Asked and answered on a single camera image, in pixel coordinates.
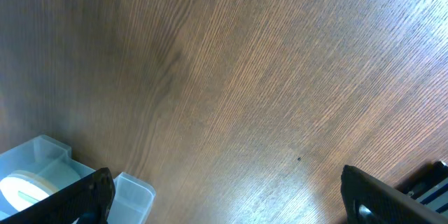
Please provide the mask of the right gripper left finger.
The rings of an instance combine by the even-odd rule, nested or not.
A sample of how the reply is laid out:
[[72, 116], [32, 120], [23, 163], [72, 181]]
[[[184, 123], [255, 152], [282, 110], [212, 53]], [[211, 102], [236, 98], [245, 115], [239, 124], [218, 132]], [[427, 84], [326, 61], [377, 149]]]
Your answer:
[[111, 172], [104, 167], [1, 224], [107, 224], [115, 194]]

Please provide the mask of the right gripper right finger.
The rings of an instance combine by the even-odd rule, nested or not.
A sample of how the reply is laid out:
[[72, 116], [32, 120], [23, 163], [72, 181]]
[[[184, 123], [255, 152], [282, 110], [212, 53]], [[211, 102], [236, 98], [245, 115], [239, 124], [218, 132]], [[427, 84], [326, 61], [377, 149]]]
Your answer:
[[447, 217], [402, 193], [410, 176], [393, 188], [355, 166], [344, 166], [341, 195], [347, 222], [445, 224]]

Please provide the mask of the white small bowl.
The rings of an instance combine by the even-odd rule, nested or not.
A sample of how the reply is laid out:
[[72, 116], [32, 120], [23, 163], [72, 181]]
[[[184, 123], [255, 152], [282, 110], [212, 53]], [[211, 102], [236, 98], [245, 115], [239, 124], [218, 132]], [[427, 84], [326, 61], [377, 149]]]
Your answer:
[[17, 211], [23, 211], [59, 190], [48, 179], [25, 170], [14, 171], [1, 179], [1, 193]]

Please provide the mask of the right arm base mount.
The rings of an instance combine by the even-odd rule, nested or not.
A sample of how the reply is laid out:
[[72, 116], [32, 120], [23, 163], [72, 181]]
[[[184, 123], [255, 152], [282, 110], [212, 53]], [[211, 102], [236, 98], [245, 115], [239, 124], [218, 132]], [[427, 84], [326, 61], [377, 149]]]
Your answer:
[[401, 191], [447, 217], [447, 164], [443, 161], [425, 164], [405, 181]]

